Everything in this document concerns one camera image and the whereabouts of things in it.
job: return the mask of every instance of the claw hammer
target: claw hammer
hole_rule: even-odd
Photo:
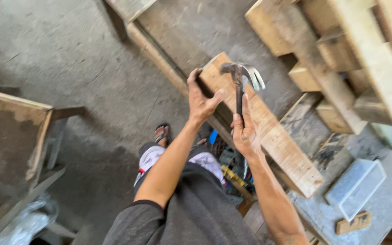
[[[244,85],[250,81],[253,90],[260,91],[266,88],[260,73],[255,67],[250,64],[233,62],[233,63],[223,63],[220,69],[221,74],[230,73],[232,76],[232,81],[235,85],[236,96],[237,96],[237,113],[243,119],[243,95],[244,95]],[[247,164],[245,162],[244,156],[236,150],[235,152],[235,165],[237,175],[244,179],[247,171]]]

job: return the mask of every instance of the dusty floor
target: dusty floor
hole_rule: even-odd
[[[0,0],[0,84],[55,106],[84,105],[69,120],[59,161],[68,166],[50,189],[59,221],[80,244],[101,244],[133,198],[138,148],[167,121],[176,135],[185,98],[139,48],[111,36],[94,1]]]

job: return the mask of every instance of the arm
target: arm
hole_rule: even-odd
[[[195,69],[189,76],[189,119],[176,137],[152,166],[137,192],[134,201],[151,200],[163,209],[175,191],[190,153],[191,146],[202,123],[213,114],[217,105],[223,100],[224,92],[219,90],[213,98],[207,99],[195,83],[202,69]]]
[[[261,212],[278,245],[308,244],[296,210],[270,170],[261,150],[258,125],[251,117],[248,97],[243,96],[243,121],[234,114],[232,123],[236,148],[248,160]]]

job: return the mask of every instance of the forearm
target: forearm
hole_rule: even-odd
[[[270,170],[264,154],[249,161],[258,202],[276,244],[308,244],[299,216]]]
[[[148,172],[134,201],[151,200],[162,208],[175,191],[200,124],[188,121],[179,135]]]

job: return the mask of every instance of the foot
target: foot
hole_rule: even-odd
[[[163,133],[166,133],[166,136],[169,136],[169,126],[161,126],[155,130],[155,136],[154,138],[158,138],[158,136],[162,135]],[[159,145],[162,147],[166,148],[167,147],[167,137],[162,138],[159,142]]]

